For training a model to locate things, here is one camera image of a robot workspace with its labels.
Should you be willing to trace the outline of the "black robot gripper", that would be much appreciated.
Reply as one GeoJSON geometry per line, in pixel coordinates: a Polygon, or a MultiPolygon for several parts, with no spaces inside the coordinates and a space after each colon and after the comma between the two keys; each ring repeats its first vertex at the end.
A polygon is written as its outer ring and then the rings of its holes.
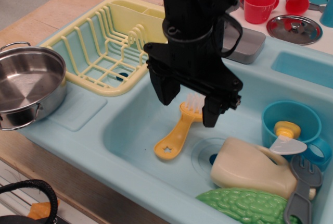
{"type": "Polygon", "coordinates": [[[203,124],[213,128],[221,114],[240,103],[242,82],[223,64],[224,23],[242,34],[227,10],[236,0],[163,0],[167,43],[145,44],[150,80],[159,101],[169,105],[184,85],[205,96],[203,124]]]}

